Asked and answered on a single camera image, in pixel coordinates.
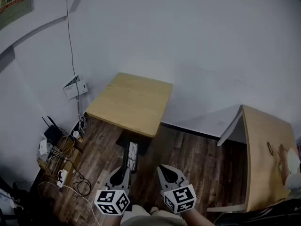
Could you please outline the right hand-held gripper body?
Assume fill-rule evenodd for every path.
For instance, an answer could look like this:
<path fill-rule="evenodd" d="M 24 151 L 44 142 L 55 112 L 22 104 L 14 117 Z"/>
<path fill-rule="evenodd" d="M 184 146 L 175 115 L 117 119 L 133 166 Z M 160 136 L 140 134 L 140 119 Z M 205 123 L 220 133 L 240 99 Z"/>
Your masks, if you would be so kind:
<path fill-rule="evenodd" d="M 188 180 L 182 179 L 179 183 L 168 183 L 163 179 L 161 187 L 163 201 L 174 214 L 194 208 L 196 194 L 193 185 Z"/>

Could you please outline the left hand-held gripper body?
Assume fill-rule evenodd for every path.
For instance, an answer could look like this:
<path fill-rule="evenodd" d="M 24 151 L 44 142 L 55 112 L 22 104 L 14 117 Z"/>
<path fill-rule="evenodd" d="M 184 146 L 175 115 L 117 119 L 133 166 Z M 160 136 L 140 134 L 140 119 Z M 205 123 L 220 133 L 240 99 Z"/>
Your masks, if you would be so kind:
<path fill-rule="evenodd" d="M 122 216 L 132 211 L 132 203 L 128 197 L 131 182 L 114 186 L 106 182 L 101 190 L 97 190 L 94 204 L 104 215 Z"/>

